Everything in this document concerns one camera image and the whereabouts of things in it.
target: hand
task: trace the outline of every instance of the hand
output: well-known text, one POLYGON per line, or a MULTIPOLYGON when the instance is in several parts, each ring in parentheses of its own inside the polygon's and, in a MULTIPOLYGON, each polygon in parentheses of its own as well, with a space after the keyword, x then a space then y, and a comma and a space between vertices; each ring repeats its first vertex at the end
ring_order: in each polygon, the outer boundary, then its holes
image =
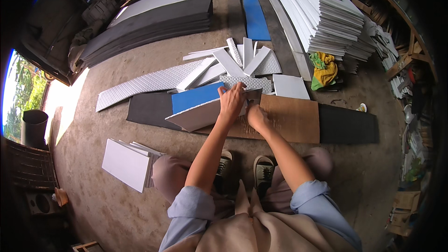
POLYGON ((247 121, 261 135, 273 128, 272 122, 267 118, 267 113, 258 104, 250 103, 246 108, 247 121))
POLYGON ((241 112, 243 103, 246 101, 246 97, 243 95, 245 87, 244 83, 238 82, 230 90, 222 86, 218 88, 221 101, 220 118, 227 121, 228 124, 232 124, 241 112))

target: speaker box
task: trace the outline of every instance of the speaker box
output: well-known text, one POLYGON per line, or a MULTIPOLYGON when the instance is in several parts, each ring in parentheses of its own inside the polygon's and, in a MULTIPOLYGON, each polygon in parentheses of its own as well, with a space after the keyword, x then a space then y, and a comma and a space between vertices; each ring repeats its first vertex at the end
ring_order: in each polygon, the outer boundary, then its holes
POLYGON ((32 215, 59 212, 57 202, 52 199, 52 193, 26 193, 26 199, 32 215))

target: rolled-up sleeve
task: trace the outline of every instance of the rolled-up sleeve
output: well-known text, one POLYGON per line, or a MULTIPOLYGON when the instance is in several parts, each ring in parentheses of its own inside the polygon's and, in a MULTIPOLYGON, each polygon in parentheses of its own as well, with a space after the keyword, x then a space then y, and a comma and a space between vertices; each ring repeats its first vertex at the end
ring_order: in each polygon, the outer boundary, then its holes
POLYGON ((209 194, 195 186, 183 187, 168 208, 168 217, 172 220, 159 251, 191 235, 204 232, 214 214, 215 204, 209 194))
POLYGON ((328 196, 330 188, 326 182, 308 181, 300 185, 291 199, 295 214, 304 214, 333 232, 339 234, 356 250, 362 251, 361 239, 328 196))

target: rag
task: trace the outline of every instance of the rag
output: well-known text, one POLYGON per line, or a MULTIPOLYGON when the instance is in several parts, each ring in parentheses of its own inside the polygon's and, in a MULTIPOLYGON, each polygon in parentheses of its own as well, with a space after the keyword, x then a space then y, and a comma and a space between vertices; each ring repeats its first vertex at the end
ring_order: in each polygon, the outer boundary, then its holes
POLYGON ((311 81, 313 91, 335 83, 337 75, 337 65, 334 63, 335 57, 322 52, 310 54, 310 59, 314 65, 314 75, 311 81))

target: beige pants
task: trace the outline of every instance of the beige pants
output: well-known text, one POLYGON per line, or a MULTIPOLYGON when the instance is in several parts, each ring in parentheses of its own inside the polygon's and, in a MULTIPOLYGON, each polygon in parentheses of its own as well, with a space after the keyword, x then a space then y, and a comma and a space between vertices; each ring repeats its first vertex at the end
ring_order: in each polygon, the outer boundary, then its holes
MULTIPOLYGON (((302 157, 318 180, 324 181, 333 169, 333 161, 330 154, 323 148, 311 148, 302 157)), ((190 166, 191 162, 178 159, 172 155, 162 156, 154 163, 152 171, 154 187, 162 193, 169 203, 173 203, 177 194, 184 187, 190 166)), ((235 207, 233 201, 226 199, 213 190, 210 195, 215 202, 216 220, 234 214, 235 207)), ((291 191, 284 180, 280 168, 276 166, 272 176, 271 187, 268 188, 266 195, 260 201, 263 210, 266 212, 293 214, 289 207, 292 196, 293 191, 291 191)))

